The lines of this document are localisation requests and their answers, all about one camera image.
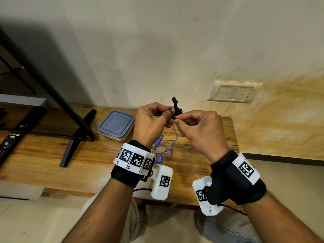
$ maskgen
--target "plastic container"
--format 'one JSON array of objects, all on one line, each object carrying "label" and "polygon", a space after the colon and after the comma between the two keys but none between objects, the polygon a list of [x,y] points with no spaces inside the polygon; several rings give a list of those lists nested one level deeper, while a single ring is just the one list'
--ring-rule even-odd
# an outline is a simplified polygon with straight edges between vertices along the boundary
[{"label": "plastic container", "polygon": [[135,118],[131,114],[121,111],[112,111],[98,126],[98,131],[112,139],[123,141],[135,124]]}]

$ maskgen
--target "wall switch plate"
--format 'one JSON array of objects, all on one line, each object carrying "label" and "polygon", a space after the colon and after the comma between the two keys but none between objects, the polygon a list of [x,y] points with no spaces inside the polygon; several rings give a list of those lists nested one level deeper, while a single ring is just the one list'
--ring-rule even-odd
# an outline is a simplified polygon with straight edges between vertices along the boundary
[{"label": "wall switch plate", "polygon": [[261,88],[261,83],[215,81],[208,101],[248,103]]}]

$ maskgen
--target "forearm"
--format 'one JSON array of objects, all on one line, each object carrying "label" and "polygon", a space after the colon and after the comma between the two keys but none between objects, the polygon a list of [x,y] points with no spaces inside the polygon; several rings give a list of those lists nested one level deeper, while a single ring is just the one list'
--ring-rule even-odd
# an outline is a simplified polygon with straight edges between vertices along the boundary
[{"label": "forearm", "polygon": [[242,207],[263,243],[323,242],[269,192],[259,201]]},{"label": "forearm", "polygon": [[110,179],[62,243],[119,243],[133,188]]}]

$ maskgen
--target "wrist-mounted device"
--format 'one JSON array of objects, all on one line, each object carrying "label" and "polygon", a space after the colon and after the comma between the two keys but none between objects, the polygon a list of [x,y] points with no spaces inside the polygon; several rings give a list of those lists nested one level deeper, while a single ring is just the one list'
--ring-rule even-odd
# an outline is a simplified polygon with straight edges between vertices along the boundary
[{"label": "wrist-mounted device", "polygon": [[114,160],[111,177],[135,188],[140,180],[146,182],[149,177],[154,180],[151,196],[156,200],[165,200],[168,197],[172,180],[173,169],[156,164],[154,154],[140,144],[131,140],[124,143]]},{"label": "wrist-mounted device", "polygon": [[237,205],[252,203],[261,199],[266,185],[259,172],[241,154],[229,151],[211,165],[210,176],[193,181],[197,200],[205,215],[216,215],[228,199]]}]

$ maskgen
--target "container lid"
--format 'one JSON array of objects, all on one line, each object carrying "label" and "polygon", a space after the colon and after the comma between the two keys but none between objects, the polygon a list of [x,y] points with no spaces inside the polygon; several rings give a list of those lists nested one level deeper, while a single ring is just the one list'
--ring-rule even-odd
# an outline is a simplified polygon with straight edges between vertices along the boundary
[{"label": "container lid", "polygon": [[112,111],[99,125],[98,130],[110,136],[121,138],[127,134],[134,120],[133,115],[117,110]]}]

